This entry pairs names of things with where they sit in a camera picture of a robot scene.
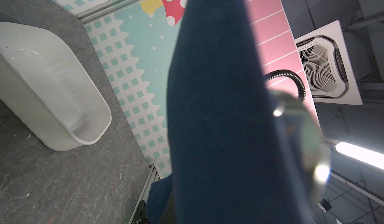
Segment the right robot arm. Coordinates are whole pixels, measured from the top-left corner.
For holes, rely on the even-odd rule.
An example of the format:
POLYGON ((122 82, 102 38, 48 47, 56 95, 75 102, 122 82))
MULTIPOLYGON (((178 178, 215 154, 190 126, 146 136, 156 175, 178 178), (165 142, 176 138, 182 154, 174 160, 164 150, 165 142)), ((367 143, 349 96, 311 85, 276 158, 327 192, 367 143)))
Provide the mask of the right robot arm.
POLYGON ((263 80, 270 91, 281 91, 293 95, 302 104, 306 100, 306 85, 302 78, 293 71, 273 71, 265 74, 263 80))

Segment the dark blue paper napkin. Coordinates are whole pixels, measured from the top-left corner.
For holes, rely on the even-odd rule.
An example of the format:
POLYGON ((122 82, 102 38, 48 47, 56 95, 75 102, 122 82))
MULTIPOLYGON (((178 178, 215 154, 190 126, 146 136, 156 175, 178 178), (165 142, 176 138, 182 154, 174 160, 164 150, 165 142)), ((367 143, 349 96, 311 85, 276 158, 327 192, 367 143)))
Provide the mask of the dark blue paper napkin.
POLYGON ((244 0, 188 0, 168 76, 172 173, 151 224, 309 224, 298 152, 273 115, 244 0))

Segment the white plastic tub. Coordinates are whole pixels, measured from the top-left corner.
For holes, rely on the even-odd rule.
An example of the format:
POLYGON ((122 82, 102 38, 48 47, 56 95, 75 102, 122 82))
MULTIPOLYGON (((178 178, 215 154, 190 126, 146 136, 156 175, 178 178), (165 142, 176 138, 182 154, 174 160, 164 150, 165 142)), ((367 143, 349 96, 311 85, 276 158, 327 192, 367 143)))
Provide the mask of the white plastic tub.
POLYGON ((1 101, 54 151, 93 145, 110 108, 70 47, 54 33, 1 22, 1 101))

